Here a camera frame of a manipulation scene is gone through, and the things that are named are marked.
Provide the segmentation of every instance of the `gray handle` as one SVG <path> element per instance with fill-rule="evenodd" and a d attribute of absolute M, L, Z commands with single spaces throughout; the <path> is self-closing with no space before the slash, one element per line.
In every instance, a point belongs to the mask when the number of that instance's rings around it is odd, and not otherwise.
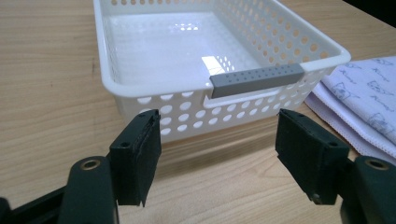
<path fill-rule="evenodd" d="M 212 99 L 250 91 L 265 90 L 296 83 L 304 75 L 298 64 L 287 64 L 210 77 L 214 90 Z"/>

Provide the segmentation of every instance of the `bolt hole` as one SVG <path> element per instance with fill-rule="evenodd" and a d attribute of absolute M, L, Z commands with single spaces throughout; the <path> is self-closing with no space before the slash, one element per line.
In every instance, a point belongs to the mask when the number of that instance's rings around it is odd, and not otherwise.
<path fill-rule="evenodd" d="M 389 167 L 382 161 L 369 159 L 365 161 L 367 165 L 371 166 L 372 168 L 380 171 L 386 171 Z"/>
<path fill-rule="evenodd" d="M 330 142 L 329 145 L 330 145 L 331 147 L 338 147 L 338 144 L 335 143 L 335 142 Z"/>
<path fill-rule="evenodd" d="M 121 147 L 128 147 L 130 145 L 131 145 L 131 143 L 129 143 L 129 142 L 123 142 L 120 144 Z"/>
<path fill-rule="evenodd" d="M 99 160 L 89 160 L 89 161 L 84 161 L 81 164 L 80 168 L 81 168 L 81 170 L 88 171 L 88 170 L 95 169 L 99 165 L 100 165 L 100 161 Z"/>

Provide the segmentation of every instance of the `basket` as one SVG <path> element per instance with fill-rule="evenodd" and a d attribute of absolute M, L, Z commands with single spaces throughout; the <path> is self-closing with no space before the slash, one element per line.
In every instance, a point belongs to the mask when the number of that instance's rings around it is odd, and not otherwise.
<path fill-rule="evenodd" d="M 94 0 L 104 86 L 163 142 L 295 109 L 349 53 L 275 0 Z"/>

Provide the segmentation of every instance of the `table surface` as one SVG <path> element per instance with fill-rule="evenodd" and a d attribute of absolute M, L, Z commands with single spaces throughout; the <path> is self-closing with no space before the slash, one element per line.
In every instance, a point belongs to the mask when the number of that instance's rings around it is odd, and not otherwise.
<path fill-rule="evenodd" d="M 396 55 L 396 29 L 341 0 L 281 2 L 353 60 Z M 146 208 L 121 207 L 121 223 L 340 223 L 341 199 L 309 202 L 277 159 L 276 124 L 164 144 Z M 100 78 L 92 1 L 0 1 L 0 196 L 15 208 L 64 186 L 123 127 Z"/>

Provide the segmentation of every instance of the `folded cloth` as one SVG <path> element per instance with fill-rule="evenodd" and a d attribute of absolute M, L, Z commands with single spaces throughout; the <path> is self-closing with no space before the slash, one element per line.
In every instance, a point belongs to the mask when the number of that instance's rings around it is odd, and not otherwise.
<path fill-rule="evenodd" d="M 341 123 L 349 126 L 344 132 L 348 128 L 355 131 L 366 143 L 365 148 L 369 144 L 396 158 L 395 87 L 396 57 L 364 60 L 338 66 L 314 88 L 311 94 L 316 98 L 310 95 L 306 102 L 319 116 L 323 114 L 320 110 L 330 109 L 338 117 L 333 119 L 342 121 L 337 122 L 338 129 Z M 320 102 L 326 106 L 315 105 Z M 352 145 L 363 155 L 372 154 L 362 144 Z"/>

